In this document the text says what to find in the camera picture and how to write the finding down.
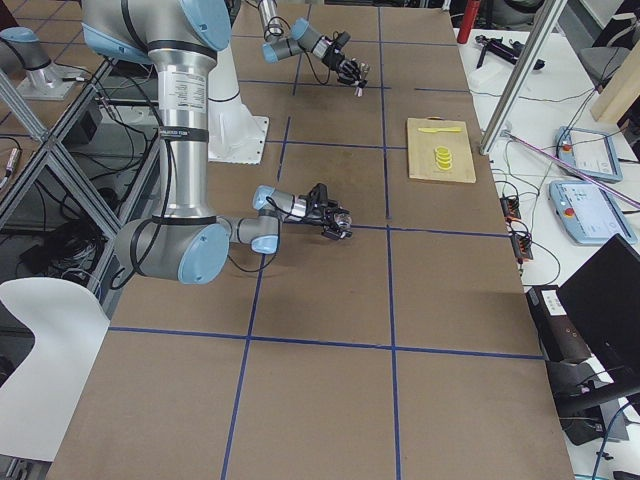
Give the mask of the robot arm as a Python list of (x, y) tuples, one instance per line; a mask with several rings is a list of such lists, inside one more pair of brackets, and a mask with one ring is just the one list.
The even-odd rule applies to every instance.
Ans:
[(149, 218), (117, 234), (114, 288), (136, 275), (183, 284), (212, 281), (234, 243), (259, 254), (278, 251), (284, 221), (318, 226), (325, 237), (351, 234), (351, 217), (323, 184), (305, 195), (259, 187), (253, 218), (221, 216), (210, 206), (207, 166), (231, 161), (266, 135), (243, 105), (231, 52), (237, 1), (86, 1), (87, 45), (114, 60), (151, 65), (158, 77), (161, 200)]
[(278, 14), (276, 1), (246, 1), (246, 4), (259, 13), (264, 39), (262, 53), (267, 63), (304, 56), (319, 85), (327, 85), (334, 73), (339, 84), (355, 89), (356, 97), (363, 95), (370, 65), (345, 54), (344, 48), (351, 40), (347, 31), (327, 36), (305, 18), (290, 24)]

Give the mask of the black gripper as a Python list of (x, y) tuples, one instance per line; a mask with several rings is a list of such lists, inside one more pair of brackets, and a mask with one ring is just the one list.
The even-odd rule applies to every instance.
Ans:
[(322, 235), (330, 240), (338, 241), (350, 238), (350, 229), (334, 228), (333, 220), (350, 220), (350, 211), (340, 205), (330, 205), (327, 208), (313, 208), (306, 200), (304, 224), (321, 226)]
[(337, 80), (341, 84), (345, 84), (355, 88), (356, 93), (363, 93), (367, 86), (367, 76), (370, 66), (364, 62), (358, 62), (354, 59), (348, 59), (341, 51), (329, 49), (322, 63), (328, 67), (330, 71), (337, 74)]

